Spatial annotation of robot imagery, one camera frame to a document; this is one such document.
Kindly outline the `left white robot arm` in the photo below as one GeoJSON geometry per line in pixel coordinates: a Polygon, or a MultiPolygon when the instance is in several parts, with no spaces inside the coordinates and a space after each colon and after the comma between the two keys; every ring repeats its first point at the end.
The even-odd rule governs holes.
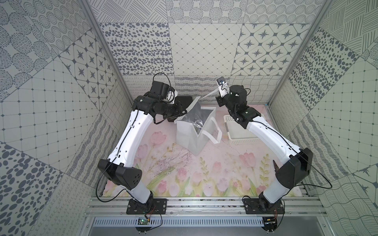
{"type": "Polygon", "coordinates": [[[133,167],[137,150],[156,115],[163,120],[178,118],[187,113],[180,101],[176,101],[176,90],[169,84],[153,81],[150,91],[138,96],[132,105],[129,122],[114,150],[107,159],[101,159],[97,167],[108,180],[121,186],[134,201],[151,207],[153,193],[140,181],[142,170],[133,167]]]}

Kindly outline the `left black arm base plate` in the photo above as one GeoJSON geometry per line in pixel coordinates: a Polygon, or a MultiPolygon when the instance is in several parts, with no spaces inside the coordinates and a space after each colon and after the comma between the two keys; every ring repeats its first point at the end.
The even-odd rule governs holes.
{"type": "Polygon", "coordinates": [[[137,200],[130,199],[127,208],[127,215],[145,215],[145,214],[166,214],[167,199],[149,199],[143,204],[137,200]]]}

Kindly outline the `white insulated delivery bag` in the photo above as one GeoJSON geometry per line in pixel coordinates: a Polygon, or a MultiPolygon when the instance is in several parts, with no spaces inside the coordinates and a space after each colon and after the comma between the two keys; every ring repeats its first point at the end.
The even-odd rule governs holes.
{"type": "Polygon", "coordinates": [[[202,107],[202,97],[197,96],[187,108],[187,113],[174,121],[177,126],[176,144],[198,156],[208,142],[217,145],[222,131],[216,121],[216,107],[202,107]]]}

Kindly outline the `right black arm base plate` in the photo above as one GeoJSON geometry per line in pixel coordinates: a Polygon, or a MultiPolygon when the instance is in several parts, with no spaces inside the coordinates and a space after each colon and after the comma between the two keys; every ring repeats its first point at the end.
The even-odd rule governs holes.
{"type": "Polygon", "coordinates": [[[284,214],[284,204],[282,200],[276,203],[270,203],[267,200],[259,198],[249,198],[244,196],[242,202],[245,208],[246,214],[284,214]]]}

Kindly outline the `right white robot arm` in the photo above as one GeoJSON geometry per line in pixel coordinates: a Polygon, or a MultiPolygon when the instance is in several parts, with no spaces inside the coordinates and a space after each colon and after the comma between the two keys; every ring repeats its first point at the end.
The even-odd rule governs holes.
{"type": "Polygon", "coordinates": [[[217,84],[218,105],[225,106],[235,122],[255,134],[282,163],[275,172],[272,184],[259,195],[260,204],[273,205],[309,175],[313,153],[308,148],[301,149],[291,143],[275,130],[260,112],[248,106],[246,88],[241,85],[229,86],[223,77],[217,84]]]}

